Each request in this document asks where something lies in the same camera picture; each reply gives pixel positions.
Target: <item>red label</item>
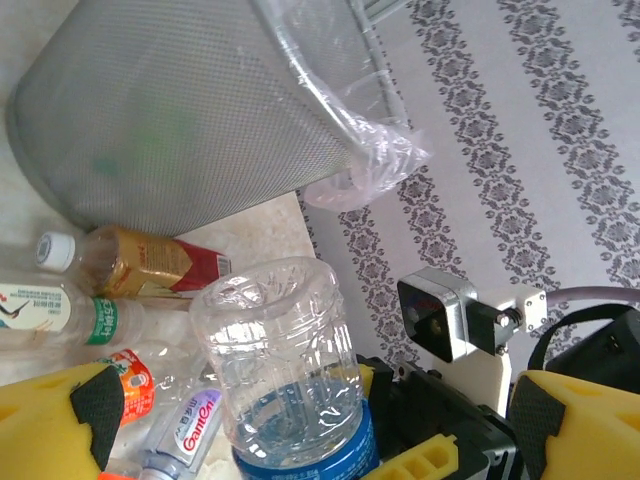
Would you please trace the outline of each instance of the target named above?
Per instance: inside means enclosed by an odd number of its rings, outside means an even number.
[[[171,287],[174,292],[202,290],[220,277],[230,273],[231,263],[224,255],[213,250],[196,247],[181,240],[174,240],[174,242],[184,249],[193,262],[193,265],[182,279]]]

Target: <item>patterned floor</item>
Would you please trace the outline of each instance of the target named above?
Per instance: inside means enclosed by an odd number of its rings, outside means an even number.
[[[640,2],[415,0],[376,31],[435,156],[362,210],[303,207],[359,352],[429,363],[395,289],[422,266],[480,292],[640,286]],[[593,328],[560,332],[552,353]],[[512,341],[516,373],[538,335]]]

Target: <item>yellow plastic part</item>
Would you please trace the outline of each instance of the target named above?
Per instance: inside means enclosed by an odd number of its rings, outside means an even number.
[[[369,398],[371,393],[371,385],[373,384],[373,368],[368,365],[358,364],[360,367],[360,378],[362,378],[362,387],[364,388],[364,396]]]
[[[640,395],[551,372],[523,375],[566,406],[560,433],[547,439],[542,480],[640,479]]]
[[[363,480],[441,480],[458,471],[456,437],[436,435],[389,460]]]
[[[107,365],[83,365],[0,388],[0,478],[95,480],[91,428],[70,395]]]

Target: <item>plastic bottle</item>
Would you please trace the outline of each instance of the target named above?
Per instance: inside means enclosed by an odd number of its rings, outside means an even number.
[[[36,264],[66,272],[85,292],[107,298],[191,298],[231,271],[229,259],[212,250],[116,226],[81,238],[45,233]]]
[[[135,343],[145,317],[131,300],[92,299],[58,277],[0,271],[0,351]]]
[[[245,478],[355,478],[377,467],[331,267],[311,258],[253,267],[203,290],[189,315]]]
[[[144,447],[140,480],[193,480],[222,422],[220,390],[202,388],[158,418]]]
[[[96,360],[116,367],[125,395],[121,426],[175,405],[197,385],[206,360],[165,342],[145,342]]]
[[[110,458],[107,469],[98,480],[138,480],[142,468],[137,463],[118,458]]]

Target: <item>clear plastic bag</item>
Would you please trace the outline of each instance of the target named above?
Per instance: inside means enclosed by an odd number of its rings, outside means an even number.
[[[317,3],[325,3],[324,8]],[[423,132],[411,131],[403,102],[395,91],[380,42],[367,19],[361,0],[347,0],[357,18],[360,31],[346,29],[339,17],[344,12],[335,8],[334,0],[314,0],[317,11],[327,14],[322,22],[311,25],[302,12],[308,0],[269,0],[263,3],[266,17],[273,19],[278,41],[297,73],[298,82],[306,87],[321,106],[341,127],[352,145],[348,170],[312,183],[304,190],[310,205],[333,211],[350,211],[363,207],[393,189],[431,157]],[[313,28],[333,30],[331,61],[317,61],[309,39],[316,37]],[[366,45],[369,55],[354,56],[348,52]],[[344,69],[362,72],[362,77],[344,84]],[[354,58],[362,65],[354,68]]]

